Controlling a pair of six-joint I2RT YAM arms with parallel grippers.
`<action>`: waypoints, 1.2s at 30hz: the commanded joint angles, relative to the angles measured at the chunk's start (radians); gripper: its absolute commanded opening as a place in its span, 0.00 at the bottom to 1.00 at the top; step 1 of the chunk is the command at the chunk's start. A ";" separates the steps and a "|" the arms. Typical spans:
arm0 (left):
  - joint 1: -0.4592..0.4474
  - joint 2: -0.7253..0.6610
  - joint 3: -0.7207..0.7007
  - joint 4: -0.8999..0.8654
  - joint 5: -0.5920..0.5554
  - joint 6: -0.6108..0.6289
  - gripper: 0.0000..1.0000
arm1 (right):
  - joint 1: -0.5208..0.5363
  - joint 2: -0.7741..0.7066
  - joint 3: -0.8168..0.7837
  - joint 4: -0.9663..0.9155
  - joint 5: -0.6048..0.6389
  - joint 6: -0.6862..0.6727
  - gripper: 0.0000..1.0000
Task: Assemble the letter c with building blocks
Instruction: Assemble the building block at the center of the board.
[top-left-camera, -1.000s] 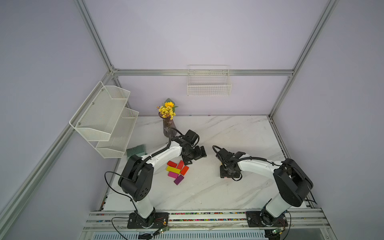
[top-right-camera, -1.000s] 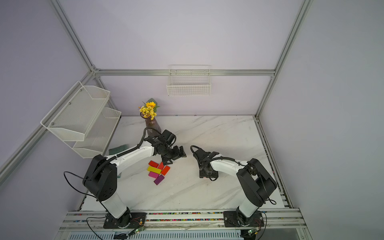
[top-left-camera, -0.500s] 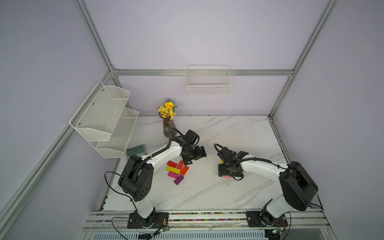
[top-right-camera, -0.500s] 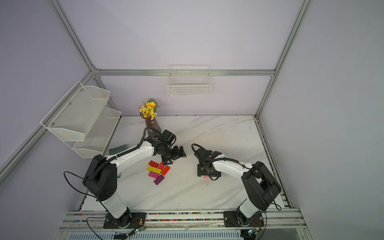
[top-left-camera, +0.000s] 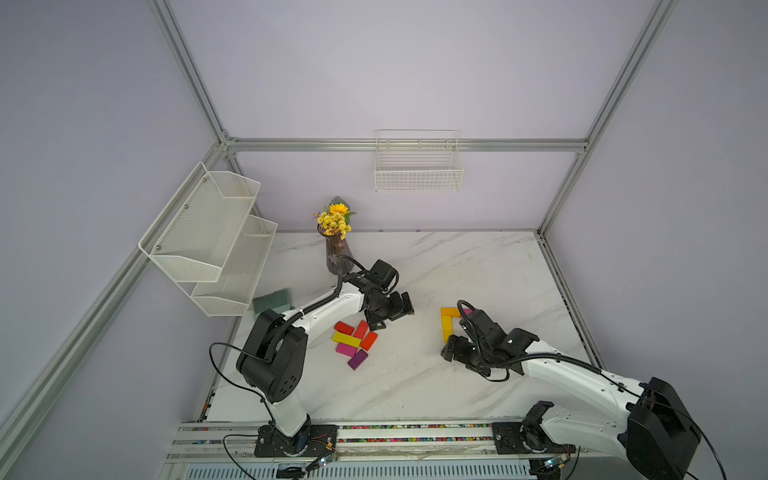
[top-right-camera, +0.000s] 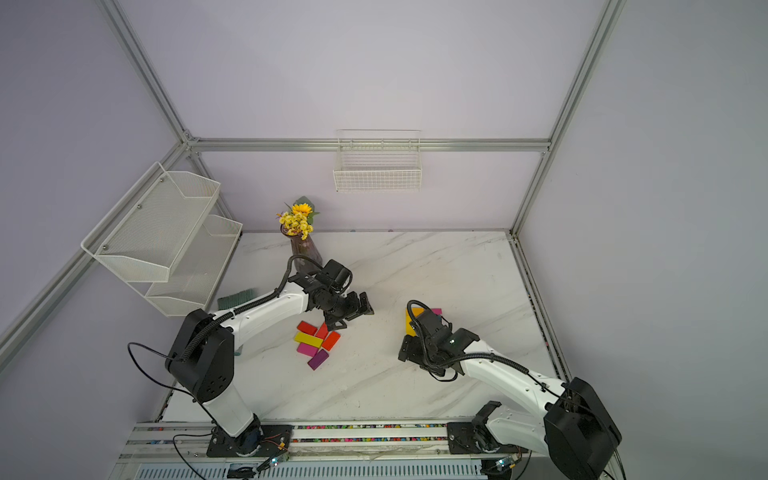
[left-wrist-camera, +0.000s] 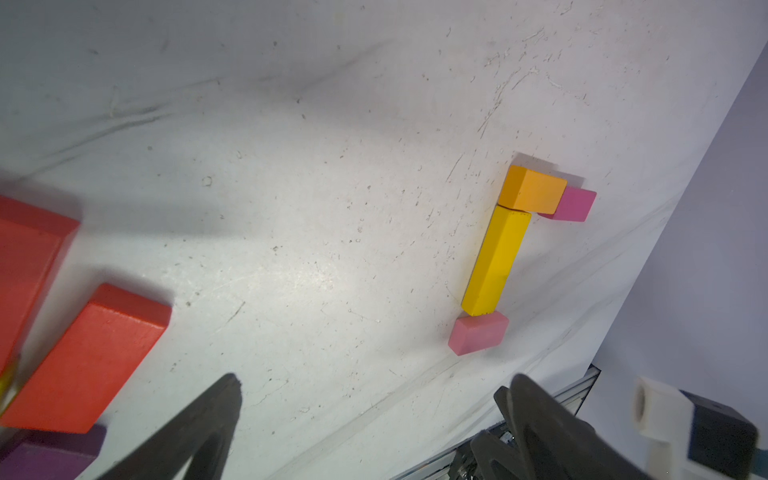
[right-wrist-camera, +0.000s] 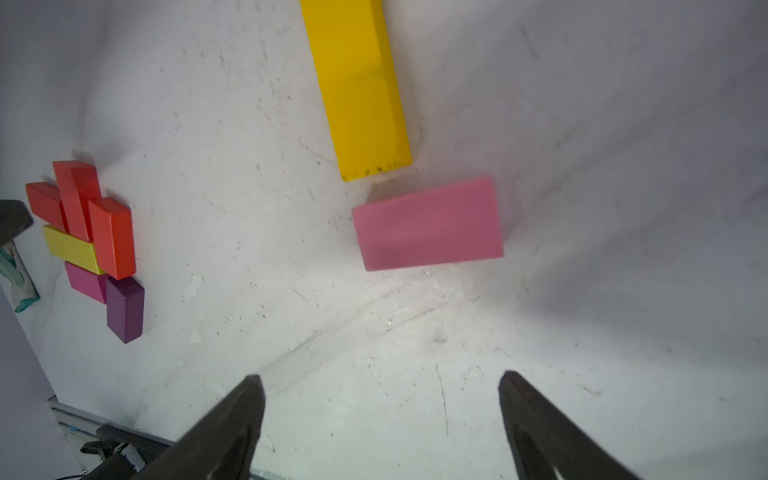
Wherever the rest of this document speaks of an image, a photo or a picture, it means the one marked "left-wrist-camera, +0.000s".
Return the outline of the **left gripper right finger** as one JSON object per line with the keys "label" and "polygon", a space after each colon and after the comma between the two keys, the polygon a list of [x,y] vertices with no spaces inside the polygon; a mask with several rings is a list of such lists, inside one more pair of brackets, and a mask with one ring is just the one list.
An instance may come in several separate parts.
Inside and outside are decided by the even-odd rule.
{"label": "left gripper right finger", "polygon": [[649,477],[528,376],[513,377],[509,402],[516,441],[529,479]]}

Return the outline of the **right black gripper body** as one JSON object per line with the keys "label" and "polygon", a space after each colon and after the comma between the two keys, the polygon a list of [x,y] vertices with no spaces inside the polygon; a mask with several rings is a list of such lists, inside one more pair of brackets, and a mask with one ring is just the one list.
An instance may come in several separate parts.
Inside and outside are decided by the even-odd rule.
{"label": "right black gripper body", "polygon": [[509,391],[510,386],[501,386],[493,395],[504,423],[480,431],[457,449],[451,479],[529,479],[515,437]]}

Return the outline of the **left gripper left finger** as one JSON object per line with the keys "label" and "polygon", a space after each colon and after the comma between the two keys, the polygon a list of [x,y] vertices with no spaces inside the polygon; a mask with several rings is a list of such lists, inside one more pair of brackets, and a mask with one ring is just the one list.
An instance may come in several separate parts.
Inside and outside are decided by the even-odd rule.
{"label": "left gripper left finger", "polygon": [[173,479],[186,467],[186,479],[221,478],[241,406],[241,383],[227,373],[101,477]]}

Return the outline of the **pink block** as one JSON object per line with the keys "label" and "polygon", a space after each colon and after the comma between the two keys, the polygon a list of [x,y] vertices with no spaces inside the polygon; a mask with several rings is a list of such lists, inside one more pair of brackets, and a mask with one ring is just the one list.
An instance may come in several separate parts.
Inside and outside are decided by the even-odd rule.
{"label": "pink block", "polygon": [[499,312],[458,318],[448,340],[449,348],[462,356],[500,345],[509,319]]}

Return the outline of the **purple block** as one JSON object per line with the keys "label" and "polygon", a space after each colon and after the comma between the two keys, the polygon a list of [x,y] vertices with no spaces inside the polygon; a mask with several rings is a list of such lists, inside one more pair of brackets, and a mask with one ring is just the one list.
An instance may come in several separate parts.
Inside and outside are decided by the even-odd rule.
{"label": "purple block", "polygon": [[99,456],[107,434],[21,430],[1,447],[2,479],[76,479]]}

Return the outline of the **magenta block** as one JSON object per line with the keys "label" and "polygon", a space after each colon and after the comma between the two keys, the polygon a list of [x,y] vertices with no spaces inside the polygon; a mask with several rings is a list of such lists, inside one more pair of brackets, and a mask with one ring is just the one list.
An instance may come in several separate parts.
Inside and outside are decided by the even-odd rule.
{"label": "magenta block", "polygon": [[583,223],[586,221],[596,197],[595,191],[567,186],[555,212],[542,214],[542,217],[550,220]]}

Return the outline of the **orange block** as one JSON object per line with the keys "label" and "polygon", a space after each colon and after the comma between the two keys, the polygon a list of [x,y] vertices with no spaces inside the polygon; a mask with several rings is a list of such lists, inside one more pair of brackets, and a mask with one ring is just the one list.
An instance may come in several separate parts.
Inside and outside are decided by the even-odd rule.
{"label": "orange block", "polygon": [[511,165],[505,177],[498,204],[504,208],[553,214],[565,192],[565,179]]}

